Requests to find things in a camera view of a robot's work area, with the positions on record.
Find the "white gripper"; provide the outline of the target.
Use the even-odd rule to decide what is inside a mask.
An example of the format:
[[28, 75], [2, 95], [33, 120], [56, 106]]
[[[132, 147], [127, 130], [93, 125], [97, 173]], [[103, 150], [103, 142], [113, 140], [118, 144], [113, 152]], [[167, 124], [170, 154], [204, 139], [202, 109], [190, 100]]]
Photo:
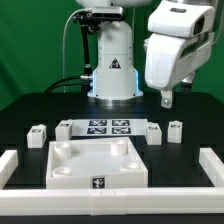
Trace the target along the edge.
[[147, 44], [145, 80], [149, 87], [162, 90], [162, 107], [172, 107], [170, 89], [178, 83], [182, 90], [190, 90], [195, 78], [192, 72], [208, 61], [214, 17], [212, 6], [169, 0], [162, 0], [149, 17], [152, 35]]

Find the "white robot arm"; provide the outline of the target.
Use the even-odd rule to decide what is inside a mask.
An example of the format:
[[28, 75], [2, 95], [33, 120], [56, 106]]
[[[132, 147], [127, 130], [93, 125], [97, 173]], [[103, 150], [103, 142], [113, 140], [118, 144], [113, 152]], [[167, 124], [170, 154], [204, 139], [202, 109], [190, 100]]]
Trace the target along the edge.
[[[98, 35], [98, 66], [92, 72], [90, 101], [123, 105], [143, 96], [133, 65], [131, 27], [124, 21], [128, 7], [152, 0], [76, 0], [86, 31]], [[221, 0], [162, 0], [148, 19], [150, 38], [144, 42], [146, 84], [161, 92], [161, 106], [173, 104], [173, 88], [193, 82], [213, 47], [214, 25]]]

